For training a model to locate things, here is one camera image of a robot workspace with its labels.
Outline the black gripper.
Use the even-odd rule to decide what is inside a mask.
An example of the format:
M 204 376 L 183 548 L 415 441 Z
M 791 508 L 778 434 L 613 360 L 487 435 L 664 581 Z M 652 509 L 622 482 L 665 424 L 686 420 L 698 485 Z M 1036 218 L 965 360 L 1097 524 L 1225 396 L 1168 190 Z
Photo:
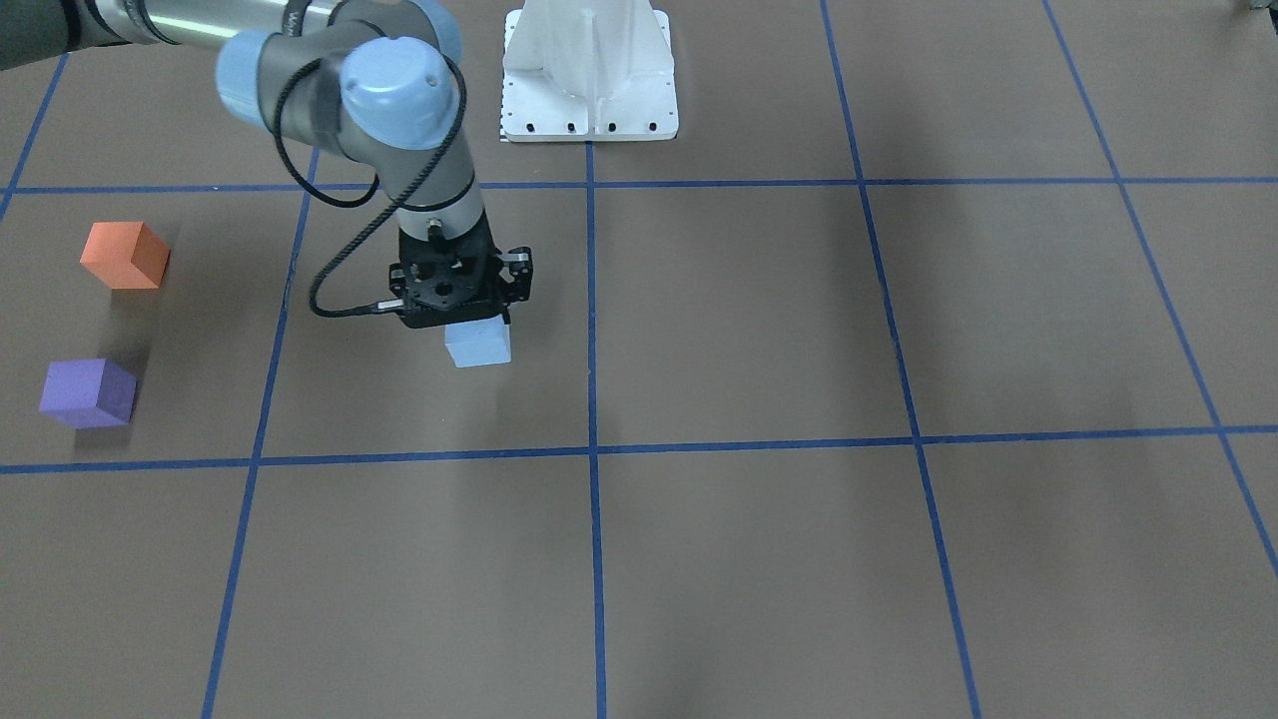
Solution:
M 487 215 L 449 238 L 440 227 L 419 238 L 397 231 L 397 296 L 406 301 L 491 301 L 497 295 L 498 254 Z

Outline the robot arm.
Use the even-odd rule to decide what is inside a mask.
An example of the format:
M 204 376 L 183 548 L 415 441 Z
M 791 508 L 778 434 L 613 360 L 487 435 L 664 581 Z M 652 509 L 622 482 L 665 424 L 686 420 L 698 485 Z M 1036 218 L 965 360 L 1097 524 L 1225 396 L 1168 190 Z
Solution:
M 364 163 L 364 195 L 326 195 L 357 208 L 383 192 L 389 208 L 320 269 L 311 304 L 328 277 L 383 223 L 397 222 L 397 263 L 386 304 L 357 315 L 492 315 L 523 299 L 524 252 L 495 246 L 464 137 L 463 41 L 437 1 L 5 1 L 3 68 L 91 47 L 210 47 L 215 80 L 233 117 L 273 137 L 282 158 L 291 138 Z

